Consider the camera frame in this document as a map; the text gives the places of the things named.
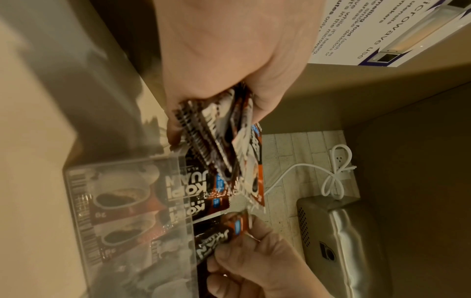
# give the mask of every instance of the wall outlet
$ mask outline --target wall outlet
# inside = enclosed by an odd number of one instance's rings
[[[347,152],[345,149],[335,149],[335,154],[334,154],[334,162],[335,162],[335,168],[338,170],[346,161],[347,161]],[[340,180],[347,180],[351,179],[350,177],[350,170],[348,171],[343,171],[342,173],[338,174],[338,178]]]

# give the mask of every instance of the clear acrylic container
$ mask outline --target clear acrylic container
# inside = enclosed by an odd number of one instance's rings
[[[186,152],[65,171],[90,298],[198,297],[188,198],[167,195]]]

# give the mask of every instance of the tiled wall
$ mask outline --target tiled wall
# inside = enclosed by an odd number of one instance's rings
[[[329,149],[345,144],[343,131],[262,135],[262,161],[265,189],[295,163],[311,163],[332,171]],[[266,214],[256,215],[270,224],[296,250],[303,255],[297,217],[296,201],[300,198],[320,195],[320,187],[327,174],[311,167],[291,170],[266,196]],[[343,180],[345,195],[359,197],[353,173]]]

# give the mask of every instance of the appliance vent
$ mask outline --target appliance vent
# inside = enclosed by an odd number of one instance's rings
[[[303,208],[298,209],[298,219],[299,219],[299,229],[301,230],[301,236],[303,238],[303,243],[306,247],[311,245],[311,240],[309,239],[308,223],[306,220],[306,213]]]

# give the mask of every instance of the white power cord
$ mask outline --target white power cord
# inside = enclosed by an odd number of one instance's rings
[[[342,164],[339,169],[337,170],[337,166],[335,164],[335,149],[337,148],[343,148],[347,151],[347,160],[345,161],[344,164]],[[267,191],[265,191],[265,194],[268,194],[277,184],[278,182],[280,182],[283,177],[289,172],[291,171],[292,169],[294,169],[295,167],[297,166],[310,166],[310,167],[314,167],[316,169],[319,169],[319,170],[322,170],[324,172],[326,172],[327,174],[329,174],[329,176],[327,176],[327,178],[324,180],[324,183],[322,183],[322,187],[320,188],[320,192],[323,196],[328,196],[328,195],[331,195],[334,199],[336,200],[342,200],[343,196],[345,195],[345,190],[343,189],[343,184],[342,184],[342,181],[339,179],[339,174],[341,172],[344,172],[344,171],[350,171],[350,170],[354,170],[356,169],[357,167],[356,166],[350,166],[350,167],[347,167],[347,165],[352,161],[352,150],[350,150],[350,148],[348,148],[347,145],[343,145],[343,144],[338,144],[338,145],[335,145],[332,150],[330,151],[330,163],[332,164],[332,169],[334,169],[334,172],[331,172],[321,166],[318,166],[318,165],[315,165],[315,164],[310,164],[310,163],[297,163],[297,164],[293,164],[292,166],[290,166],[286,171],[283,172],[283,174],[281,174],[281,176],[275,181],[275,183],[273,183],[272,186],[270,186]],[[329,184],[329,188],[325,189],[325,187],[327,186],[327,183],[330,181],[330,184]],[[335,183],[337,183],[337,189],[340,191],[340,194],[336,195],[334,194],[333,192],[333,189],[334,189],[334,185]]]

